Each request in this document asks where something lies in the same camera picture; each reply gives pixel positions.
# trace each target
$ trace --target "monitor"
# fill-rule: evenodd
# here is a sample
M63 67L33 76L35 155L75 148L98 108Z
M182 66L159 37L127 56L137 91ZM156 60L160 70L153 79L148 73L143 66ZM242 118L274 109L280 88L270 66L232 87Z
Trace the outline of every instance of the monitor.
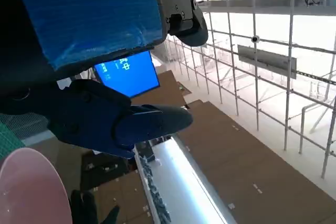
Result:
M105 86L131 98L160 85L149 51L101 63L94 68Z

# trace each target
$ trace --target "black glove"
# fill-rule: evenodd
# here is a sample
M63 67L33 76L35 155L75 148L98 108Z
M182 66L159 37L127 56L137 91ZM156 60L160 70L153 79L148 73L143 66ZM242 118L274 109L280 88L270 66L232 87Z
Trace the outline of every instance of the black glove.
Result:
M72 224L98 224L95 197L89 191L73 190L70 197ZM119 206L115 206L101 224L116 224Z

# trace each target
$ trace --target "wooden floor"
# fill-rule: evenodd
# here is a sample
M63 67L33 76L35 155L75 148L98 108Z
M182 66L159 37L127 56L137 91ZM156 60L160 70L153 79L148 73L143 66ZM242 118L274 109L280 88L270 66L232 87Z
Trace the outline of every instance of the wooden floor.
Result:
M189 107L178 136L238 224L336 223L336 201L271 149L210 102Z

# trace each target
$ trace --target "blue plastic cover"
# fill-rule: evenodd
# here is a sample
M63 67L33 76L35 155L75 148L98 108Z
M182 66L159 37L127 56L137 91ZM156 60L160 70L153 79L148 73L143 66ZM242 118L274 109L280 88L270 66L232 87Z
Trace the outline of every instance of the blue plastic cover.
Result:
M23 0L54 69L162 38L156 0Z

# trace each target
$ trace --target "green mat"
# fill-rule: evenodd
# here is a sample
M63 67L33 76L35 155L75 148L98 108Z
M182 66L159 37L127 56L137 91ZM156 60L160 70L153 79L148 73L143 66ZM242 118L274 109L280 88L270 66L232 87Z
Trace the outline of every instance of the green mat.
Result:
M25 147L24 143L6 125L0 123L0 159L22 147Z

